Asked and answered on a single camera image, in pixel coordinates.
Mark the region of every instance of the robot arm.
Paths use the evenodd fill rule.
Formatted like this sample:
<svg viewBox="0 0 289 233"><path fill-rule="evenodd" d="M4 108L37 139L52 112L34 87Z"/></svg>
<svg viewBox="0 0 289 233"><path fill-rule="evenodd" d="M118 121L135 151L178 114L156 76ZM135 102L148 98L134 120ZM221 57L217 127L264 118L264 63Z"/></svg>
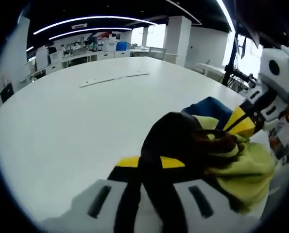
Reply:
<svg viewBox="0 0 289 233"><path fill-rule="evenodd" d="M289 48L264 49L259 80L231 115L224 130L251 137L270 130L289 105Z"/></svg>

